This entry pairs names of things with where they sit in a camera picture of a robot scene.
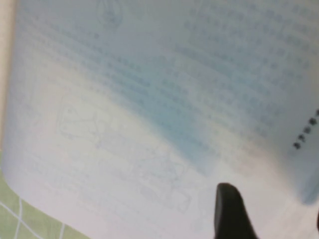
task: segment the faint illustration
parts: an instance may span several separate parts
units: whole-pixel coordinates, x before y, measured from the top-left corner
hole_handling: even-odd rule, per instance
[[[116,30],[123,21],[123,7],[120,0],[99,0],[97,18],[107,30]]]
[[[60,122],[61,133],[69,138],[83,138],[91,142],[98,141],[96,116],[85,118],[72,105],[62,109]]]
[[[148,201],[185,213],[192,200],[188,190],[193,186],[184,179],[186,166],[174,161],[169,150],[153,148],[127,136],[125,124],[111,115],[80,98],[65,97],[57,130],[74,148],[84,140],[91,143],[92,154],[105,150],[126,160],[127,171],[108,167],[109,173],[136,188]]]
[[[169,153],[138,159],[132,173],[142,184],[140,193],[145,198],[175,208],[181,213],[187,211],[191,197],[182,182],[185,167],[171,161]]]
[[[216,188],[208,187],[198,193],[198,211],[199,217],[192,224],[193,230],[196,232],[202,231],[206,224],[211,225],[214,211],[215,211],[215,198]]]

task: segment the green tablecloth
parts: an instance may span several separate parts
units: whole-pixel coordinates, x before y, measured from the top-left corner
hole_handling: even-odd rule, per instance
[[[0,239],[88,238],[23,201],[0,171]]]

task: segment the line drawing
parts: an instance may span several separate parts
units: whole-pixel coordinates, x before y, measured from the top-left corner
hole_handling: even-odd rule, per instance
[[[123,7],[119,0],[99,0],[96,11],[98,21],[107,30],[116,30],[123,21]]]
[[[99,150],[127,161],[126,171],[113,173],[130,184],[148,201],[185,213],[192,201],[183,179],[186,166],[172,159],[170,150],[147,146],[126,136],[127,127],[111,112],[100,112],[94,105],[76,96],[66,96],[61,103],[57,129],[63,137],[78,144],[92,144],[92,155]]]
[[[161,202],[168,208],[185,213],[191,203],[183,187],[185,166],[174,163],[170,153],[140,158],[133,165],[132,174],[141,184],[140,193],[150,201]]]

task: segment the book page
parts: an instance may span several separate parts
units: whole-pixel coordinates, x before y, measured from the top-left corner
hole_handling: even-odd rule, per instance
[[[212,238],[225,181],[260,237],[307,207],[316,1],[20,0],[16,15],[1,167],[31,205],[108,239]]]
[[[0,145],[2,140],[5,96],[11,62],[14,5],[15,0],[0,1]]]

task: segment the book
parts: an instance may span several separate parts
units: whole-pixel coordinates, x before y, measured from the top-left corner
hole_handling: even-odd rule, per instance
[[[14,20],[1,169],[26,202],[91,238],[205,239],[229,182],[260,237],[315,237],[317,1],[18,0]]]

